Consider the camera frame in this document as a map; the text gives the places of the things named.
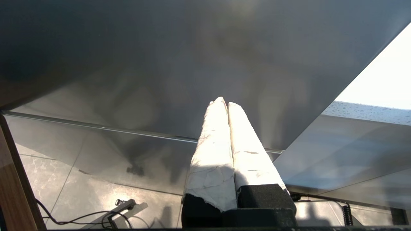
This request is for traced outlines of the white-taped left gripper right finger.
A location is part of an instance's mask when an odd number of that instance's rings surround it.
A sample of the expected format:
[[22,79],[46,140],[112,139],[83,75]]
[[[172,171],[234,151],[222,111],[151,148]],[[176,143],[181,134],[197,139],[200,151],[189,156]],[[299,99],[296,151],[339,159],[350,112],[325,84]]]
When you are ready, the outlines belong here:
[[296,212],[285,183],[264,149],[243,108],[230,102],[237,204],[241,209],[288,209]]

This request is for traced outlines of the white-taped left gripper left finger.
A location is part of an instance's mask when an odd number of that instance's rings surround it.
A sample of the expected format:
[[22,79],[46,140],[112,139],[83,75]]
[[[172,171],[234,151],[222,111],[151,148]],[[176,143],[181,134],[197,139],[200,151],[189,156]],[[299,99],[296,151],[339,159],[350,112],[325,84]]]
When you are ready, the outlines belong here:
[[222,215],[237,209],[228,109],[222,97],[206,109],[182,198],[183,228],[221,227]]

